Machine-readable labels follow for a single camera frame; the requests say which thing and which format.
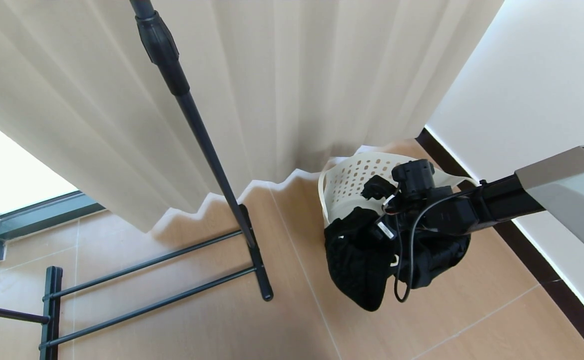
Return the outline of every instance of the curtain fold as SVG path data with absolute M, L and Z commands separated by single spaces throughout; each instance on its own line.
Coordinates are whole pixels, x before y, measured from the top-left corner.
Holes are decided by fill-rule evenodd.
M 502 0 L 153 3 L 240 194 L 415 137 Z M 0 130 L 148 231 L 219 189 L 133 16 L 122 0 L 0 0 Z

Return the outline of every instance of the white plastic basket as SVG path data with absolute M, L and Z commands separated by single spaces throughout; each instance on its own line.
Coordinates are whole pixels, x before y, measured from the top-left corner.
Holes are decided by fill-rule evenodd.
M 413 157 L 383 152 L 362 152 L 336 163 L 331 159 L 323 168 L 319 177 L 319 199 L 323 209 L 325 226 L 335 219 L 344 219 L 355 207 L 370 209 L 379 215 L 383 213 L 381 205 L 384 199 L 365 200 L 361 196 L 363 185 L 374 175 L 386 180 L 392 180 L 392 169 L 406 162 L 416 160 Z M 454 176 L 436 168 L 434 170 L 434 184 L 437 187 L 455 187 L 461 182 L 477 185 L 469 177 Z

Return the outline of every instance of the black joint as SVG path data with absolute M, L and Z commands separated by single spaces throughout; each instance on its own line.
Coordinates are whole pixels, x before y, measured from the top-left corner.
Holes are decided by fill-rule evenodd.
M 155 11 L 149 18 L 136 17 L 136 25 L 150 61 L 159 67 L 172 95 L 186 95 L 189 84 L 178 63 L 178 49 L 159 13 Z

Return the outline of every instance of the wall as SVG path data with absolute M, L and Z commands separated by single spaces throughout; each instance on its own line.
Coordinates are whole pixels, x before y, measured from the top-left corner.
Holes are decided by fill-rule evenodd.
M 501 7 L 427 128 L 476 178 L 584 144 L 584 1 Z M 584 302 L 584 244 L 547 212 L 517 225 Z

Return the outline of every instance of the wooden floor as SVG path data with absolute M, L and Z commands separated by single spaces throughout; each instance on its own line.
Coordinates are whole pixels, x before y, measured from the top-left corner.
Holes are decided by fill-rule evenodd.
M 415 141 L 393 151 L 424 158 Z M 330 280 L 316 180 L 256 187 L 244 203 L 274 300 L 253 274 L 59 347 L 62 360 L 96 359 L 584 359 L 584 340 L 492 229 L 465 259 L 397 303 L 391 287 L 366 312 Z M 142 234 L 109 212 L 16 241 L 0 263 L 0 307 L 41 313 L 45 268 L 63 287 L 92 280 L 236 229 L 214 202 L 201 220 L 177 214 Z M 121 315 L 245 267 L 244 238 L 213 244 L 63 298 L 61 335 Z M 40 326 L 0 319 L 0 360 L 38 358 Z

